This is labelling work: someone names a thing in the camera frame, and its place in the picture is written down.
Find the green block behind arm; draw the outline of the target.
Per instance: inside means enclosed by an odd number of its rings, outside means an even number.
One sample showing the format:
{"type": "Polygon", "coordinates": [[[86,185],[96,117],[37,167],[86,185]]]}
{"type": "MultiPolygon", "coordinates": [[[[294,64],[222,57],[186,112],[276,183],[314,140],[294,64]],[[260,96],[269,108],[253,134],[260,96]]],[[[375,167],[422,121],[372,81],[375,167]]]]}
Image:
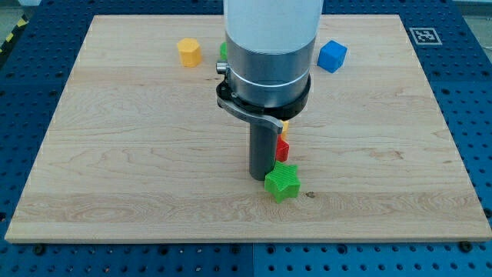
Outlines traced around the green block behind arm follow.
{"type": "Polygon", "coordinates": [[[220,54],[221,60],[227,60],[228,59],[227,42],[221,43],[220,48],[219,48],[219,54],[220,54]]]}

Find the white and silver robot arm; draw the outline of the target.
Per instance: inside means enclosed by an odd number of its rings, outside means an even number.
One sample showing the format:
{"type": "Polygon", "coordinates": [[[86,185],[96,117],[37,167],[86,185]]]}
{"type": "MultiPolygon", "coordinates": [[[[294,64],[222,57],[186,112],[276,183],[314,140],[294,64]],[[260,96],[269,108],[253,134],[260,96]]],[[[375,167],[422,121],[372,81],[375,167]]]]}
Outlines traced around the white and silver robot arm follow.
{"type": "Polygon", "coordinates": [[[217,104],[247,122],[249,172],[262,180],[274,168],[283,123],[306,106],[311,58],[323,0],[227,0],[227,58],[217,104]]]}

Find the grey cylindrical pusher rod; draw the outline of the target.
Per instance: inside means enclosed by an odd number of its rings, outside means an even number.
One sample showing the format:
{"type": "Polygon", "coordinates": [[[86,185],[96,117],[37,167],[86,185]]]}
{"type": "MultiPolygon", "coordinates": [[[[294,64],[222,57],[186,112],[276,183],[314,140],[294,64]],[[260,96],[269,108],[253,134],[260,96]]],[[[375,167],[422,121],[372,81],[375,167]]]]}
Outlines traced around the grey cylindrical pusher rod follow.
{"type": "Polygon", "coordinates": [[[249,172],[251,176],[264,181],[275,164],[278,134],[267,127],[250,124],[249,172]]]}

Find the black flange with metal bracket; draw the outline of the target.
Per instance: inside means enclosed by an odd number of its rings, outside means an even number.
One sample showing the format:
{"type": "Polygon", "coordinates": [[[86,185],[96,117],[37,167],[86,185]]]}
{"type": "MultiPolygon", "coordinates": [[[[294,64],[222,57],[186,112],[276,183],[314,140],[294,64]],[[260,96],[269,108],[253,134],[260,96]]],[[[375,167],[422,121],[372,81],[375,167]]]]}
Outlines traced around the black flange with metal bracket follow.
{"type": "Polygon", "coordinates": [[[291,80],[269,80],[263,75],[248,80],[233,71],[221,74],[224,80],[216,88],[218,106],[242,121],[277,134],[281,132],[282,121],[304,109],[311,89],[308,71],[291,80]]]}

